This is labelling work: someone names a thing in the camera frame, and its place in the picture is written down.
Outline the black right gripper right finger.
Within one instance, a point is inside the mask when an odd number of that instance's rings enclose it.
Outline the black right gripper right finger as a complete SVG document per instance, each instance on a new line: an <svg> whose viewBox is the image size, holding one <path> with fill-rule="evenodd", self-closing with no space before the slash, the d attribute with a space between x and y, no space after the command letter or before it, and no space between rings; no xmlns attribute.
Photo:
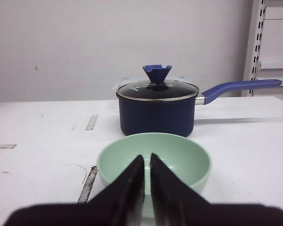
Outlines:
<svg viewBox="0 0 283 226"><path fill-rule="evenodd" d="M156 155L150 157L150 189L156 225L208 226L209 202L183 183Z"/></svg>

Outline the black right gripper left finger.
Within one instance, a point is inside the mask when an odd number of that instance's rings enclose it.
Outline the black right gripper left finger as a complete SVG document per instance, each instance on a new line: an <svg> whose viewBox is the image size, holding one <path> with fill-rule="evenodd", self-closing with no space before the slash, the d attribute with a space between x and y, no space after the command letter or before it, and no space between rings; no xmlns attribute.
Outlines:
<svg viewBox="0 0 283 226"><path fill-rule="evenodd" d="M137 155L110 185L88 202L91 225L139 226L143 203L144 159Z"/></svg>

